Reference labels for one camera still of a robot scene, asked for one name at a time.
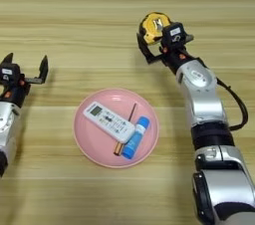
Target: black cable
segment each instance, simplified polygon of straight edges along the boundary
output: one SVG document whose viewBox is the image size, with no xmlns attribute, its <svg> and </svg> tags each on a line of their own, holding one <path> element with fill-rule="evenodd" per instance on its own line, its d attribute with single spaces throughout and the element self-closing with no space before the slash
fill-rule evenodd
<svg viewBox="0 0 255 225">
<path fill-rule="evenodd" d="M 231 125 L 229 126 L 229 129 L 231 131 L 233 130 L 238 130 L 240 128 L 242 128 L 247 122 L 248 122 L 248 110 L 246 108 L 246 106 L 244 105 L 243 101 L 237 96 L 237 94 L 231 90 L 230 86 L 226 86 L 220 79 L 217 78 L 217 84 L 221 87 L 223 87 L 226 91 L 228 91 L 228 93 L 231 94 L 231 96 L 234 98 L 234 100 L 236 101 L 236 103 L 239 105 L 241 112 L 242 112 L 242 122 L 236 125 Z"/>
</svg>

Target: pink bowl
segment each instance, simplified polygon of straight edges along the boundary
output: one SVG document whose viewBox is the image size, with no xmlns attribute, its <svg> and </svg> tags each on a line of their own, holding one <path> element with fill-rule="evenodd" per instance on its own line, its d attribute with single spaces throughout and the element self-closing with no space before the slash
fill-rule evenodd
<svg viewBox="0 0 255 225">
<path fill-rule="evenodd" d="M 136 123 L 140 116 L 149 118 L 149 127 L 133 159 L 115 156 L 114 150 L 117 145 L 115 139 L 83 115 L 83 110 L 94 101 L 126 119 L 129 118 L 136 103 L 131 122 Z M 158 139 L 158 121 L 152 107 L 139 95 L 122 89 L 107 89 L 89 96 L 80 104 L 75 115 L 74 134 L 78 147 L 87 158 L 105 167 L 125 168 L 142 162 L 152 152 Z"/>
</svg>

